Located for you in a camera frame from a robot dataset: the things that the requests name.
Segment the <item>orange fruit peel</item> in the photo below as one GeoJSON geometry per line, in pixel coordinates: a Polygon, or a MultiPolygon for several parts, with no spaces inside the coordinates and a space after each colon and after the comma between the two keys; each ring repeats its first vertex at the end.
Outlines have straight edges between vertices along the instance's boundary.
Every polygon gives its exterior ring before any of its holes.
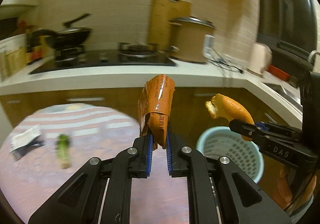
{"type": "Polygon", "coordinates": [[[213,119],[225,118],[229,122],[235,119],[254,125],[252,116],[244,106],[225,95],[214,95],[209,101],[206,101],[205,106],[213,119]]]}

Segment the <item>green vegetable scrap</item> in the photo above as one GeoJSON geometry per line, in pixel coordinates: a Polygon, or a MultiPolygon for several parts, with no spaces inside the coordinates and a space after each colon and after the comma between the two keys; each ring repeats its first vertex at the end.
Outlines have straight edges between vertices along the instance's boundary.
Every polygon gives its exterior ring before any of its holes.
{"type": "Polygon", "coordinates": [[[67,134],[60,134],[57,137],[55,148],[56,155],[59,159],[62,169],[67,169],[71,166],[71,157],[69,153],[69,148],[71,145],[70,136],[67,134]]]}

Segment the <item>white blue milk carton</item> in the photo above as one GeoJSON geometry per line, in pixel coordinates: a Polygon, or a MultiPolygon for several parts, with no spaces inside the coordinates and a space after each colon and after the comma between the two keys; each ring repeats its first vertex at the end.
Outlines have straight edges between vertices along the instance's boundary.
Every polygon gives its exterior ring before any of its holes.
{"type": "Polygon", "coordinates": [[[44,137],[39,125],[35,125],[29,130],[13,136],[11,138],[10,153],[18,161],[29,151],[44,145],[44,137]]]}

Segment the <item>orange snack wrapper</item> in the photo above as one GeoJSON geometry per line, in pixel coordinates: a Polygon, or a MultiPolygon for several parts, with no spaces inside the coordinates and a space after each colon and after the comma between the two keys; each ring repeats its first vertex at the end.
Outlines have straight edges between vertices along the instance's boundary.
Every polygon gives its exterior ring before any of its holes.
{"type": "Polygon", "coordinates": [[[140,134],[150,131],[153,148],[167,147],[167,129],[171,113],[175,82],[165,74],[160,74],[145,83],[138,100],[138,121],[140,134]]]}

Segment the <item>light blue waste basket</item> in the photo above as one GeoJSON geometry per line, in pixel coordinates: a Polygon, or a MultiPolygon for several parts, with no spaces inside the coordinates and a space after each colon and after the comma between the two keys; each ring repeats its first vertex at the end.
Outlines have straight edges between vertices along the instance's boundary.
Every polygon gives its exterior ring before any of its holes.
{"type": "Polygon", "coordinates": [[[264,159],[259,147],[226,126],[205,130],[197,141],[196,149],[213,159],[227,156],[256,183],[263,176],[264,159]]]}

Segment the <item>red item on counter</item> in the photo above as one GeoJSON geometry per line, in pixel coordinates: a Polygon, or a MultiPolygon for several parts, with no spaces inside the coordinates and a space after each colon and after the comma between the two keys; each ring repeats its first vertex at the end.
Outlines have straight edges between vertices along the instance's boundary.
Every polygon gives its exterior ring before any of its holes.
{"type": "Polygon", "coordinates": [[[287,81],[290,78],[290,75],[288,73],[273,65],[270,65],[266,71],[282,81],[287,81]]]}

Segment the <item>cream electric kettle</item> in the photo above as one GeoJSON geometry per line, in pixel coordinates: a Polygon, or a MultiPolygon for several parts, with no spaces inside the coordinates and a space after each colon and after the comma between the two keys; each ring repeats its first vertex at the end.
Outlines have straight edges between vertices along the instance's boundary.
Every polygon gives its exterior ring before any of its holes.
{"type": "Polygon", "coordinates": [[[254,43],[249,57],[247,70],[256,76],[263,77],[272,62],[271,49],[261,43],[254,43]]]}

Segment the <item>white power adapter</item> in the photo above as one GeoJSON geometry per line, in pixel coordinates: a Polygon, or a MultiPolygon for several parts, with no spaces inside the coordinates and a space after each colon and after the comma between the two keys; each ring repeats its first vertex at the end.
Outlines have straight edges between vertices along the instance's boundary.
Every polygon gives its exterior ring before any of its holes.
{"type": "Polygon", "coordinates": [[[212,51],[214,49],[214,40],[215,37],[209,34],[206,34],[204,37],[202,53],[206,59],[210,59],[212,57],[212,51]]]}

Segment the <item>black gas stove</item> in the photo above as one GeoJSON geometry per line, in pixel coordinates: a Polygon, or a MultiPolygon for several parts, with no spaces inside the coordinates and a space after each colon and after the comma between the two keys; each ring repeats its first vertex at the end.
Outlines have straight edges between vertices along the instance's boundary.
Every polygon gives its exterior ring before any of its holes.
{"type": "Polygon", "coordinates": [[[56,57],[29,74],[105,66],[176,66],[166,54],[157,50],[157,45],[154,43],[143,45],[120,42],[114,50],[85,51],[80,48],[74,50],[76,51],[74,54],[56,57]]]}

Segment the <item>wooden cutting board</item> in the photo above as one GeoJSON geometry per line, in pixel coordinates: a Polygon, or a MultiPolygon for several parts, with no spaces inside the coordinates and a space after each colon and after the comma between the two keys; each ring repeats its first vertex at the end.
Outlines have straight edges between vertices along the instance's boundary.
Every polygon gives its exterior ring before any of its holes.
{"type": "Polygon", "coordinates": [[[182,0],[152,0],[147,42],[155,44],[157,50],[164,51],[169,46],[170,21],[175,18],[189,17],[190,14],[190,2],[182,0]]]}

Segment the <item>red label sauce bottle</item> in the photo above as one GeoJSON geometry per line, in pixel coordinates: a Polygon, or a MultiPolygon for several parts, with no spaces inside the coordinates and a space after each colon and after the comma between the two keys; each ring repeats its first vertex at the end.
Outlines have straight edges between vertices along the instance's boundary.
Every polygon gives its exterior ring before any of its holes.
{"type": "Polygon", "coordinates": [[[46,39],[49,36],[35,36],[32,40],[33,61],[39,61],[41,59],[53,56],[53,48],[51,48],[46,39]]]}

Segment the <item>yellow utensil basket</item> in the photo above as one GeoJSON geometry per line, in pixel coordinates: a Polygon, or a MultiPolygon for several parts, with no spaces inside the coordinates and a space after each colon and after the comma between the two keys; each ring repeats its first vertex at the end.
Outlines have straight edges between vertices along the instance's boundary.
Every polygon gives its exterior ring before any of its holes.
{"type": "Polygon", "coordinates": [[[26,54],[25,47],[20,47],[16,50],[7,50],[5,52],[7,70],[10,76],[13,76],[14,74],[21,71],[27,66],[25,54],[26,54]]]}

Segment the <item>black wok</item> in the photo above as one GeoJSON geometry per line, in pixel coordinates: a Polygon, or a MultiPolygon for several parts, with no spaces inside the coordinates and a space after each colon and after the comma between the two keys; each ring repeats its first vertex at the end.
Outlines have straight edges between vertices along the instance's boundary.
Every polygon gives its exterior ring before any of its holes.
{"type": "Polygon", "coordinates": [[[90,13],[84,13],[78,18],[64,22],[62,24],[64,28],[60,31],[37,29],[31,33],[31,38],[44,36],[45,43],[55,50],[78,47],[89,37],[92,29],[87,26],[73,27],[73,24],[90,15],[90,13]]]}

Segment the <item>steel canister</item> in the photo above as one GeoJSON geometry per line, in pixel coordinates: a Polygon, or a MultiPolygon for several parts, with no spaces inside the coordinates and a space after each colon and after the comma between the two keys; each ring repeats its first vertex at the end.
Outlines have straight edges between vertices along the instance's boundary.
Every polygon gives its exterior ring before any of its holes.
{"type": "Polygon", "coordinates": [[[0,51],[0,73],[1,73],[1,82],[8,78],[5,46],[1,46],[1,51],[0,51]]]}

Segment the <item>dark sauce bottle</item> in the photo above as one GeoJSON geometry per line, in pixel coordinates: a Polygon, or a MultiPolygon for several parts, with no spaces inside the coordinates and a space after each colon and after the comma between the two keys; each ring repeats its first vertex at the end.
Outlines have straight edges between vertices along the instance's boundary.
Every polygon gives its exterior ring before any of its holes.
{"type": "Polygon", "coordinates": [[[31,65],[36,60],[36,53],[34,51],[34,37],[31,29],[26,30],[26,49],[27,65],[31,65]]]}

